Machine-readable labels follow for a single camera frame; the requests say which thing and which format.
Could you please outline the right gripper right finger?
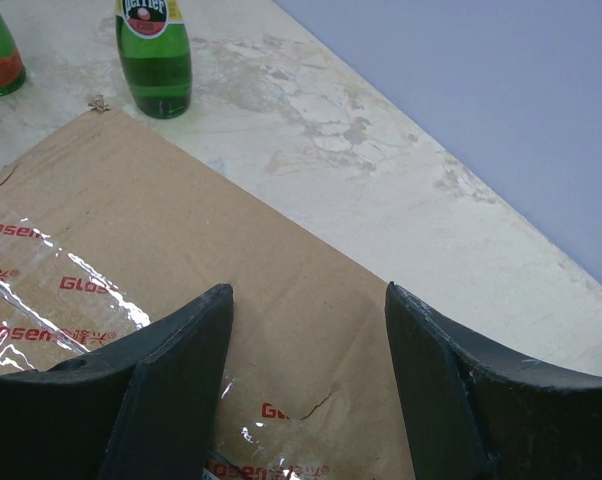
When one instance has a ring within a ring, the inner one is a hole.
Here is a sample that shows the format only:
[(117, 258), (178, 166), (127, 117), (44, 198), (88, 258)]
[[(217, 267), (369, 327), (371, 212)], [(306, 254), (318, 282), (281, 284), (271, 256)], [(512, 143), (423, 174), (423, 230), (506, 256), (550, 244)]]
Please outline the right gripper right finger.
[(385, 319), (418, 479), (602, 479), (602, 377), (526, 356), (403, 287)]

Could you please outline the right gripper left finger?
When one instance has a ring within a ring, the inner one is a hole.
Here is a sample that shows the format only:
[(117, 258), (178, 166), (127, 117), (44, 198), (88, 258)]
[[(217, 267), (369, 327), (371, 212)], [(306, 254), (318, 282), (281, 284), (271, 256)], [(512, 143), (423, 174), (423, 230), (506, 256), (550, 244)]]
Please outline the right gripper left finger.
[(0, 479), (198, 479), (233, 325), (219, 284), (46, 371), (0, 376)]

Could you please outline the brown cardboard express box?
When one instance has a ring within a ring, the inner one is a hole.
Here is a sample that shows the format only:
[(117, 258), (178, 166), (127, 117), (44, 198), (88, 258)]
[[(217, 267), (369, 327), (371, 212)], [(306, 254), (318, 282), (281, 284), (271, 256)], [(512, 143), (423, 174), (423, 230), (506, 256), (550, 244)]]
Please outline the brown cardboard express box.
[(385, 283), (122, 112), (0, 172), (0, 375), (145, 327), (218, 283), (235, 320), (207, 472), (410, 479)]

